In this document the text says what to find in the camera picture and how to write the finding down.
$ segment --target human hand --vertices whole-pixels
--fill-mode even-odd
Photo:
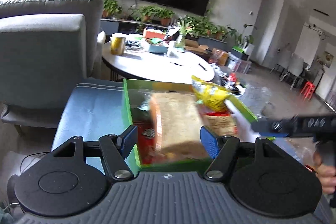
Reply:
[[[335,192],[336,187],[336,168],[323,164],[320,154],[316,151],[313,155],[315,171],[322,184],[322,190],[326,194]]]

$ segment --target red stool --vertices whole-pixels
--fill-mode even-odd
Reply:
[[[313,85],[312,82],[307,81],[300,94],[303,93],[304,100],[307,98],[310,100],[314,92],[315,92],[315,86]]]

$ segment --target yellow chip bag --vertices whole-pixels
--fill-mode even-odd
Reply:
[[[209,83],[192,76],[192,87],[196,97],[203,100],[203,104],[216,112],[227,111],[224,103],[232,93],[220,85]]]

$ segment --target open box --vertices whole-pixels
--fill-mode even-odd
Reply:
[[[150,116],[146,115],[145,111],[139,110],[137,107],[145,100],[146,93],[153,92],[192,93],[193,90],[192,86],[188,84],[124,79],[123,119],[127,126],[137,124],[137,122],[146,123],[150,121]],[[257,120],[255,115],[234,96],[232,96],[230,101],[249,122]],[[138,145],[139,143],[134,146],[127,158],[127,164],[134,174],[137,174],[140,170],[151,170],[156,172],[198,171],[199,173],[203,173],[212,162],[209,158],[204,160],[185,160],[175,163],[146,165],[140,158],[139,150],[141,148],[138,147]]]

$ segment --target gray chair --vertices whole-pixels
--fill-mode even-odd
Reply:
[[[102,0],[0,0],[3,122],[57,128],[77,83],[100,77]]]
[[[289,50],[284,50],[284,51],[280,52],[279,61],[278,61],[278,63],[275,65],[275,67],[271,69],[271,72],[272,72],[277,66],[278,66],[278,68],[279,68],[279,67],[283,67],[284,70],[287,70],[291,58],[292,58],[292,53],[291,53]]]
[[[300,56],[293,54],[291,62],[289,63],[288,70],[286,73],[280,78],[280,81],[282,81],[289,73],[295,76],[295,79],[292,83],[291,90],[293,89],[295,82],[298,78],[300,78],[300,75],[303,71],[303,65],[304,60]]]

